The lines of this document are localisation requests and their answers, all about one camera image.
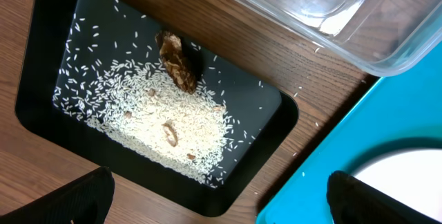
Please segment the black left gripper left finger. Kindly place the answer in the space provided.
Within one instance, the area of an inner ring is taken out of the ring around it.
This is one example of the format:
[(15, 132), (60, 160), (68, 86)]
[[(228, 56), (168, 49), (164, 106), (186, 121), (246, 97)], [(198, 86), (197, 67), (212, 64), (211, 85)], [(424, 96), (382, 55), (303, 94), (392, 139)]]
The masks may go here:
[(97, 223), (105, 221), (115, 181), (99, 167), (23, 207), (1, 216), (1, 223)]

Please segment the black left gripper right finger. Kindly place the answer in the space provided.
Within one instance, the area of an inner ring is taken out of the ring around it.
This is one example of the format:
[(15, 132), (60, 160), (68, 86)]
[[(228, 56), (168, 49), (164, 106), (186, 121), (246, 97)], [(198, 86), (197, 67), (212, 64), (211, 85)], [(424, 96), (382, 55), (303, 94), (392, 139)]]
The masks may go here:
[(344, 171), (329, 176), (326, 197), (335, 224), (440, 224)]

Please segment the large white plate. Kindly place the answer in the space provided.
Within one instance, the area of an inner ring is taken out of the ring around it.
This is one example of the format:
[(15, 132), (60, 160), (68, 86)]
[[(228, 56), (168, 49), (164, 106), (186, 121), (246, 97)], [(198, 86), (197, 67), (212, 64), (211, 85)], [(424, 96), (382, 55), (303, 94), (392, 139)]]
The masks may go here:
[(363, 163), (352, 176), (441, 221), (440, 149), (402, 149), (384, 153)]

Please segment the pile of rice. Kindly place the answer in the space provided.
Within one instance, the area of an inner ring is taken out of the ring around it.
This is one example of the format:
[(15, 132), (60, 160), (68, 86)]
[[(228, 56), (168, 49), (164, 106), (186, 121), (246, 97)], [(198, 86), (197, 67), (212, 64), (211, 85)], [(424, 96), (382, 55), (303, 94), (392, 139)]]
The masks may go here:
[(155, 36), (161, 30), (167, 29), (120, 0), (78, 0), (53, 106), (216, 188), (269, 119), (271, 107), (263, 99), (268, 88), (240, 79), (210, 55), (195, 93), (181, 91), (160, 59)]

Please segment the brown food scrap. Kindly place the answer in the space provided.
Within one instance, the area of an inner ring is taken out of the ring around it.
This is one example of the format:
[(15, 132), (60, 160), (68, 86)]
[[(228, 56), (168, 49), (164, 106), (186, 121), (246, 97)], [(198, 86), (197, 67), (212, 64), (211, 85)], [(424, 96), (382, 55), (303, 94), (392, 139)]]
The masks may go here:
[(190, 60), (184, 55), (181, 39), (167, 30), (155, 36), (160, 59), (174, 84), (185, 93), (194, 94), (197, 87), (196, 76)]

